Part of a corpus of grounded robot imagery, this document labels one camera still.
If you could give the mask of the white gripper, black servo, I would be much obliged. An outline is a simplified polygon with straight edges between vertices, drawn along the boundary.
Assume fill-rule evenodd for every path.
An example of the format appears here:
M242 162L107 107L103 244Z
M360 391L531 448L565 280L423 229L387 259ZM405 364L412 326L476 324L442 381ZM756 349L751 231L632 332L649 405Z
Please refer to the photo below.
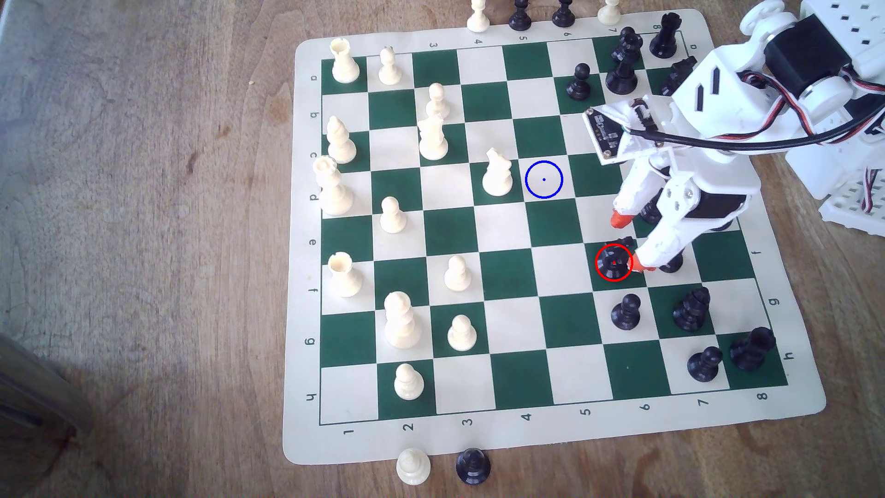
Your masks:
M652 270L669 263L691 242L686 223L718 220L723 224L744 211L760 188L760 179L745 156L715 159L690 148L670 153L669 159L640 157L633 161L614 198L610 223L615 229L624 228L663 189L658 199L661 219L631 262L635 272Z

